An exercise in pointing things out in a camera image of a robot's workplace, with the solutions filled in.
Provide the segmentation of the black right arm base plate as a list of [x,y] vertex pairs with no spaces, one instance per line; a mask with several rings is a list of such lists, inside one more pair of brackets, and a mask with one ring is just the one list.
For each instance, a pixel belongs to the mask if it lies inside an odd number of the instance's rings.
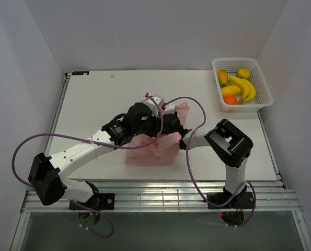
[[[207,193],[206,198],[213,204],[220,205],[229,200],[231,196],[232,194],[224,188],[222,192]],[[252,209],[254,204],[255,197],[253,193],[247,191],[247,186],[244,186],[244,189],[239,194],[237,194],[227,205],[225,205],[223,209]]]

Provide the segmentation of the yellow fake mango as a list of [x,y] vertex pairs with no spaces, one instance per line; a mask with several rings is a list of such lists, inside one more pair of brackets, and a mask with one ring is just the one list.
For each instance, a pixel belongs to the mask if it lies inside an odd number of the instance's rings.
[[238,96],[239,94],[241,94],[241,89],[236,85],[229,85],[229,86],[223,87],[221,89],[221,93],[223,97]]

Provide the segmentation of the fake orange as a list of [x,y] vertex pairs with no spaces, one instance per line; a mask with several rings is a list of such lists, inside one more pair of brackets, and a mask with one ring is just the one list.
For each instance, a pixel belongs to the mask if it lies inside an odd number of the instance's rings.
[[233,95],[224,96],[223,99],[224,99],[224,102],[228,105],[237,105],[238,104],[238,100],[237,100],[236,96],[233,96]]

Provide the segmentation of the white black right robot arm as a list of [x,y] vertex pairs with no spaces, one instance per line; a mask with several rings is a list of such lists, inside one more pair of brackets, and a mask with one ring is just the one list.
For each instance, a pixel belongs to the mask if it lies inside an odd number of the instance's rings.
[[255,206],[254,192],[247,191],[245,169],[251,149],[252,140],[229,120],[222,119],[209,132],[185,129],[177,113],[164,115],[164,134],[178,132],[181,135],[179,148],[185,150],[188,172],[196,190],[198,187],[190,167],[189,150],[197,147],[211,147],[225,164],[225,185],[222,192],[202,195],[209,209],[242,207],[252,209]]

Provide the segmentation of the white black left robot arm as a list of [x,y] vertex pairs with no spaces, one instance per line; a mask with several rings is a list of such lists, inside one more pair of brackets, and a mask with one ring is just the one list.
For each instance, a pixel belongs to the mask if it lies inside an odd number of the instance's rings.
[[127,113],[116,116],[86,141],[50,156],[38,154],[32,163],[29,182],[43,205],[60,199],[75,200],[88,209],[99,203],[99,191],[87,181],[69,179],[69,175],[88,162],[132,141],[139,134],[156,137],[160,131],[161,106],[158,97],[137,102]]

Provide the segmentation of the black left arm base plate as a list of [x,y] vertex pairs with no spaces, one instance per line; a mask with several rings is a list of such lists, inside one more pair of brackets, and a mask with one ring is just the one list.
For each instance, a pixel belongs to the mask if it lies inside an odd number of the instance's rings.
[[99,193],[97,195],[93,195],[87,202],[79,202],[76,204],[70,201],[68,208],[70,210],[82,210],[80,207],[88,207],[95,210],[113,210],[115,204],[115,193]]

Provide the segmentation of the yellow fake banana bunch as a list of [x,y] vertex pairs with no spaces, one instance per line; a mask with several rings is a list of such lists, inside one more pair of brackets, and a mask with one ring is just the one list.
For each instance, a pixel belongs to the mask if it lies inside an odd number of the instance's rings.
[[257,92],[250,81],[236,76],[230,76],[228,83],[230,85],[236,85],[241,89],[241,98],[238,101],[238,104],[241,105],[255,99]]

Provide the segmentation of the pink plastic bag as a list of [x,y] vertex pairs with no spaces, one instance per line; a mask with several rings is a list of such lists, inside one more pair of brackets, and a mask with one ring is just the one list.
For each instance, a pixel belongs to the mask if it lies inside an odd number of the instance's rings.
[[[174,105],[175,111],[178,113],[178,118],[182,125],[185,124],[189,105],[183,102],[179,105]],[[175,161],[179,152],[179,141],[181,135],[179,132],[171,134],[162,134],[154,143],[136,150],[127,150],[125,163],[134,166],[169,166]],[[145,145],[153,141],[152,137],[145,134],[135,136],[128,147]]]

